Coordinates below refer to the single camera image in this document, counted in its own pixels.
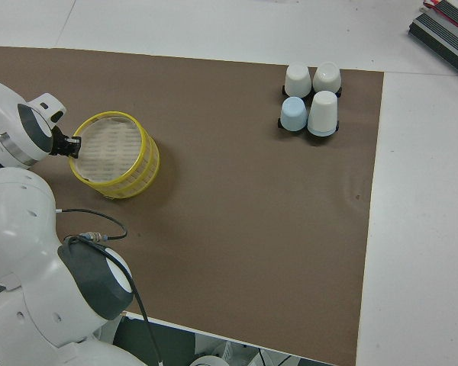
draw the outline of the brown mat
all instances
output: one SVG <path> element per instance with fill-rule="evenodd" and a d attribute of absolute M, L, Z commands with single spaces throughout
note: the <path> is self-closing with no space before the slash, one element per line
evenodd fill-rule
<path fill-rule="evenodd" d="M 276 127 L 284 66 L 0 48 L 0 82 L 26 100 L 58 97 L 64 133 L 124 111 L 158 143 L 160 173 L 130 200 L 104 199 L 63 157 L 34 168 L 58 207 L 128 225 L 112 245 L 152 317 L 352 365 L 383 74 L 342 76 L 340 131 L 318 140 Z M 117 232 L 74 213 L 57 228 Z"/>

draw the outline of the white tabletop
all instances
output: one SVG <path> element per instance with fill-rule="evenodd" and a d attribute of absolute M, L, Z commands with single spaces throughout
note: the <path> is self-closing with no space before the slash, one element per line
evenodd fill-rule
<path fill-rule="evenodd" d="M 386 71 L 356 365 L 458 365 L 458 73 L 407 35 L 420 7 L 0 0 L 0 46 Z"/>

